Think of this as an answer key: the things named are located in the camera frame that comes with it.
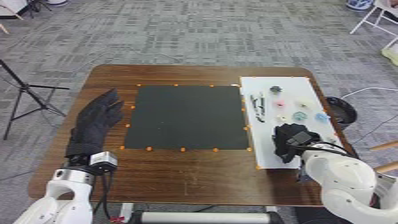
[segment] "gray carpet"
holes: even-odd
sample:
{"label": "gray carpet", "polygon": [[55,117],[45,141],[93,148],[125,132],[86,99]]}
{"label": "gray carpet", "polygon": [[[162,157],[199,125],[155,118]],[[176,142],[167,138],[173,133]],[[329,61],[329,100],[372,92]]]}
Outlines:
{"label": "gray carpet", "polygon": [[[393,37],[370,26],[349,35],[363,16],[343,0],[71,0],[54,12],[43,9],[34,19],[25,14],[25,21],[2,21],[11,35],[0,33],[0,55],[25,81],[71,88],[54,97],[66,112],[93,67],[110,63],[299,66],[313,71],[325,95],[340,97],[365,87],[398,86],[398,70],[381,56]],[[2,80],[0,93],[4,130],[18,91]],[[398,93],[382,90],[347,98],[359,111],[345,131],[350,142],[397,115],[397,99]],[[25,99],[22,111],[32,107]],[[32,203],[30,171],[61,124],[61,117],[34,114],[16,122],[9,140],[0,142],[0,223],[13,222]],[[370,151],[398,139],[397,125],[398,119],[356,143],[372,166],[398,158],[395,149]],[[198,207],[150,205],[155,208],[190,211]],[[263,208],[217,209],[251,212]]]}

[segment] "chair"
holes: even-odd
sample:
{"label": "chair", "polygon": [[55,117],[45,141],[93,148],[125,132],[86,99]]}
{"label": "chair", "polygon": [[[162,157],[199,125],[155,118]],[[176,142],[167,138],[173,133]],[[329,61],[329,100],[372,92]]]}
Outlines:
{"label": "chair", "polygon": [[[0,7],[6,8],[6,10],[7,10],[7,11],[11,12],[11,14],[16,16],[16,18],[18,18],[20,20],[23,20],[22,16],[20,16],[18,13],[13,11],[13,9],[11,9],[6,5],[2,5],[2,4],[0,4]],[[4,30],[4,33],[9,34],[9,30],[6,29],[6,26],[4,26],[2,23],[0,23],[0,29]]]}
{"label": "chair", "polygon": [[[395,42],[397,42],[397,40],[398,40],[398,34],[393,33],[386,28],[382,28],[382,27],[379,26],[379,23],[381,23],[381,20],[386,19],[389,22],[393,22],[395,24],[398,24],[398,22],[384,16],[384,13],[389,12],[389,13],[398,17],[398,9],[391,7],[391,1],[389,1],[389,0],[375,0],[373,5],[375,5],[375,7],[373,7],[373,9],[372,9],[368,15],[365,16],[365,18],[363,18],[363,20],[361,20],[357,26],[354,27],[350,34],[356,33],[356,31],[357,31],[361,25],[363,25],[365,23],[368,23],[370,25],[373,25],[375,28],[379,28],[384,32],[388,32],[391,35],[395,35],[395,39],[393,39],[393,41],[389,42],[389,44],[386,45],[386,47],[384,47],[384,48],[388,48],[388,47],[391,47],[391,45],[395,44]],[[382,12],[381,12],[381,14],[379,14],[377,21],[375,21],[375,23],[373,23],[373,22],[370,22],[368,18],[370,18],[370,16],[372,16],[373,12],[377,11],[377,9],[381,9]]]}
{"label": "chair", "polygon": [[[388,144],[375,146],[372,149],[373,149],[373,150],[382,150],[382,149],[393,148],[393,147],[397,147],[397,146],[398,146],[398,141],[389,142]],[[382,165],[382,166],[379,166],[379,167],[375,168],[375,171],[377,171],[379,173],[386,173],[386,172],[389,172],[389,171],[395,170],[395,169],[398,169],[398,161],[393,162],[393,163],[389,163],[389,164],[386,164],[386,165]]]}

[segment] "black mat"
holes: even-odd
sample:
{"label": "black mat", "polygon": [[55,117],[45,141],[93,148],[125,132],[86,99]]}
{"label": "black mat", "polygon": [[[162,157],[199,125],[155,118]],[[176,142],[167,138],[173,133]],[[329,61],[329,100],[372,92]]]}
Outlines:
{"label": "black mat", "polygon": [[237,87],[144,86],[139,89],[125,147],[245,149]]}

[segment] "white sheet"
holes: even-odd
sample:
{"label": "white sheet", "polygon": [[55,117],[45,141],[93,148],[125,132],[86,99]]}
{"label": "white sheet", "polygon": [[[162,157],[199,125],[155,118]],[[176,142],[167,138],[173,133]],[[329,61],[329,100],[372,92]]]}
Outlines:
{"label": "white sheet", "polygon": [[[329,142],[334,140],[334,144],[341,145],[340,138],[334,135],[336,131],[331,121],[322,122],[315,118],[317,113],[325,112],[309,79],[306,77],[242,77],[240,81],[258,167],[261,169],[297,169],[301,166],[299,156],[293,161],[285,164],[281,158],[274,154],[276,146],[272,135],[276,126],[281,126],[285,123],[306,125],[309,131],[320,134],[324,140]],[[283,92],[277,95],[270,92],[272,86],[283,88]],[[251,101],[251,94],[260,95],[260,92],[263,92],[265,96],[265,123],[256,119]],[[285,107],[277,107],[276,105],[276,101],[279,100],[285,101]],[[301,106],[301,102],[308,102],[308,108]],[[297,111],[308,114],[308,119],[304,121],[293,120],[293,113]],[[279,115],[286,117],[286,122],[277,118]]]}

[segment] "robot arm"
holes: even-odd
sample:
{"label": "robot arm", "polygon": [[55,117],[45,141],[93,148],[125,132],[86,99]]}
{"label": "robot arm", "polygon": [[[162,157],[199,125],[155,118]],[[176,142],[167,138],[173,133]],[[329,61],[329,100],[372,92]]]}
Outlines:
{"label": "robot arm", "polygon": [[[377,174],[345,150],[320,142],[318,134],[302,125],[277,127],[274,140],[285,161],[290,162],[292,155],[302,157],[306,173],[322,186],[322,203],[334,215],[354,224],[397,224],[397,178]],[[377,198],[381,208],[372,207]]]}
{"label": "robot arm", "polygon": [[[118,168],[116,156],[110,152],[103,152],[107,132],[123,118],[123,102],[118,100],[118,91],[112,89],[91,101],[78,113],[66,149],[68,162],[46,184],[46,195],[32,204],[15,224],[93,222],[89,195],[94,176],[114,172]],[[66,193],[73,193],[73,200],[59,200]]]}

